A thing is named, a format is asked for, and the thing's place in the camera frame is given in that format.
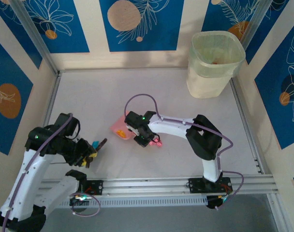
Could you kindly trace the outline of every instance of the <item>white floor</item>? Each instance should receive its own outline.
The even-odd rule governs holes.
[[[50,124],[60,113],[73,113],[80,120],[82,138],[92,143],[107,138],[108,142],[91,163],[90,169],[52,164],[45,179],[59,179],[70,169],[85,172],[90,178],[164,178],[203,174],[203,167],[187,140],[161,134],[163,147],[142,148],[134,140],[122,140],[110,126],[123,114],[127,100],[138,93],[152,95],[161,114],[195,118],[205,115],[219,131],[234,142],[234,147],[221,156],[221,167],[227,171],[257,174],[245,130],[231,90],[227,85],[217,98],[193,98],[186,85],[187,70],[116,69],[62,74]],[[129,110],[139,114],[154,111],[148,97],[138,97]],[[64,161],[56,156],[54,162]]]

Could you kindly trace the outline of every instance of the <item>translucent plastic container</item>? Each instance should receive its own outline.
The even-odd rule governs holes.
[[[199,32],[192,37],[187,86],[195,98],[221,94],[239,72],[246,54],[238,38],[227,31]]]

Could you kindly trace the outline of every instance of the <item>pink object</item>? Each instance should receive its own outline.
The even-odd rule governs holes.
[[[135,134],[133,132],[130,132],[127,128],[127,125],[124,123],[124,119],[125,116],[121,116],[117,122],[115,122],[112,126],[111,126],[111,130],[113,133],[115,133],[116,135],[118,135],[121,139],[130,139],[132,138]]]
[[[157,139],[155,139],[155,142],[154,141],[151,141],[149,143],[149,145],[151,145],[151,146],[157,145],[158,147],[162,147],[162,141],[161,140],[159,141],[159,139],[157,138]]]

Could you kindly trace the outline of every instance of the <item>white table surface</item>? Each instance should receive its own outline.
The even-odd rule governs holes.
[[[234,142],[234,147],[221,156],[221,168],[243,174],[257,174],[254,158],[239,111],[228,84],[217,98],[196,99],[188,92],[187,70],[115,69],[89,72],[65,72],[52,110],[50,124],[60,113],[73,113],[81,123],[80,135],[92,143],[107,138],[108,142],[90,168],[52,164],[45,179],[60,179],[70,169],[85,172],[89,178],[165,178],[203,174],[198,158],[187,140],[161,134],[163,147],[141,147],[133,139],[122,140],[110,127],[123,114],[127,100],[138,93],[152,95],[159,112],[165,116],[195,118],[205,115],[218,130]],[[138,97],[128,106],[138,114],[154,111],[153,101]],[[222,140],[222,148],[228,143]],[[64,161],[56,156],[54,162]]]

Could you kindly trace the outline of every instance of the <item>purple cable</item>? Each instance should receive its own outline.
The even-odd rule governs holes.
[[[73,196],[75,196],[75,195],[86,195],[86,196],[92,197],[92,198],[95,199],[95,201],[99,204],[99,208],[98,208],[98,211],[95,212],[94,214],[87,214],[87,215],[84,215],[84,214],[80,214],[80,213],[75,212],[75,211],[74,211],[74,204],[73,204],[73,205],[72,205],[72,212],[73,212],[74,215],[77,215],[77,216],[80,216],[80,217],[84,217],[84,218],[89,218],[89,217],[96,216],[96,215],[99,213],[99,211],[100,211],[100,209],[101,209],[101,204],[100,204],[100,202],[99,202],[98,199],[96,199],[94,196],[92,196],[92,195],[90,195],[90,194],[87,194],[87,193],[84,193],[84,192],[76,192],[76,193],[71,194],[70,196],[73,197]]]
[[[72,120],[72,118],[73,118],[73,114],[72,113],[70,113],[70,117],[68,118],[68,120],[58,129],[58,130],[56,130],[56,132],[55,133],[53,133],[41,146],[40,146],[40,148],[35,152],[35,154],[33,155],[33,157],[30,159],[30,161],[29,161],[29,163],[27,164],[27,166],[26,166],[26,168],[25,168],[25,171],[26,172],[28,172],[28,170],[29,170],[29,168],[30,168],[30,166],[33,164],[33,162],[34,162],[34,160],[36,159],[36,157],[40,154],[40,152],[41,152],[41,150],[43,150],[43,148],[56,136],[56,135],[58,135],[64,128],[65,128],[65,126],[67,125],[67,124],[69,124],[69,122]],[[18,183],[17,183],[17,185],[16,185],[16,188],[15,188],[15,190],[14,190],[14,192],[13,192],[13,196],[12,196],[12,198],[11,198],[11,201],[10,201],[10,203],[9,203],[9,208],[12,208],[13,207],[13,204],[14,204],[14,200],[15,200],[15,198],[16,198],[16,196],[17,196],[17,193],[18,193],[18,191],[19,191],[19,188],[20,188],[20,186],[21,186],[21,183],[22,183],[22,181],[23,181],[23,179],[25,178],[25,176],[26,176],[26,174],[27,173],[23,173],[22,175],[21,175],[21,177],[20,177],[20,179],[19,179],[19,181],[18,181]],[[3,225],[2,225],[2,232],[5,232],[5,230],[6,230],[6,223],[7,223],[7,219],[8,219],[8,217],[9,217],[9,215],[10,215],[10,210],[8,210],[7,212],[6,212],[6,215],[5,215],[5,217],[4,217],[4,221],[3,221]]]
[[[157,114],[157,116],[158,116],[159,118],[161,118],[161,116],[160,116],[160,114],[159,114],[159,111],[158,111],[158,106],[157,106],[157,102],[156,102],[156,100],[155,100],[151,95],[146,94],[146,93],[136,94],[136,95],[134,95],[133,97],[131,97],[131,98],[127,101],[127,103],[126,103],[126,105],[125,105],[125,107],[124,107],[124,116],[125,116],[125,117],[126,117],[126,110],[127,110],[127,106],[128,106],[128,104],[129,104],[129,102],[130,102],[133,98],[136,98],[136,97],[138,97],[138,96],[147,96],[147,97],[150,97],[150,98],[153,100],[153,102],[155,103],[155,108],[156,108],[156,114]],[[163,118],[163,121],[176,122],[176,123],[181,123],[181,124],[183,124],[183,121],[181,121],[181,120],[176,120],[176,119]],[[208,128],[208,127],[204,127],[204,126],[201,126],[201,125],[199,125],[199,124],[196,124],[196,123],[190,123],[190,122],[186,122],[186,125],[195,126],[195,127],[201,128],[201,129],[203,129],[203,130],[205,130],[205,131],[211,132],[211,133],[213,133],[213,134],[215,134],[215,135],[217,135],[217,136],[220,136],[221,138],[225,139],[226,141],[228,141],[228,142],[230,143],[230,145],[228,145],[227,147],[225,147],[224,149],[222,149],[222,150],[221,150],[220,152],[218,152],[218,154],[217,154],[218,168],[221,169],[220,158],[219,158],[219,156],[220,156],[223,152],[225,152],[226,150],[232,148],[232,147],[233,147],[233,142],[232,142],[228,137],[226,137],[226,136],[224,136],[223,134],[221,134],[221,133],[219,133],[219,132],[217,132],[217,131],[215,131],[215,130],[212,130],[212,129]],[[233,197],[237,194],[237,192],[238,192],[238,191],[240,190],[240,188],[242,187],[242,185],[243,185],[243,183],[244,183],[244,176],[243,176],[243,174],[241,174],[241,173],[233,172],[233,171],[232,171],[232,172],[231,172],[231,171],[222,171],[222,172],[223,172],[223,173],[233,173],[233,174],[238,174],[238,175],[241,175],[241,177],[242,177],[242,182],[241,182],[241,184],[239,185],[239,187],[237,188],[237,190],[236,190],[236,191],[232,194],[232,196],[230,197],[230,199],[231,199],[231,198],[233,198]]]

